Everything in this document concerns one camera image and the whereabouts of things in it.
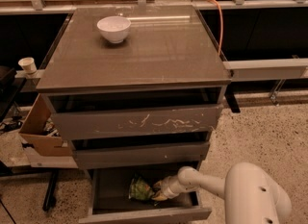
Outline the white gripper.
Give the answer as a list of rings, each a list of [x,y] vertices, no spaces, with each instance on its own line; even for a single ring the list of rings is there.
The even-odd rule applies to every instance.
[[[180,184],[177,176],[168,176],[163,180],[159,180],[153,185],[156,192],[151,199],[154,201],[162,202],[166,199],[173,199],[185,191],[185,188]]]

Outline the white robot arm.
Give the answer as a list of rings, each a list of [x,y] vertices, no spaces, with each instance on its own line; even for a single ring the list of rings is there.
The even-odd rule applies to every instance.
[[[183,166],[176,175],[165,177],[154,187],[155,201],[199,189],[216,195],[224,201],[226,224],[284,224],[292,212],[292,202],[284,188],[249,162],[234,164],[224,179]]]

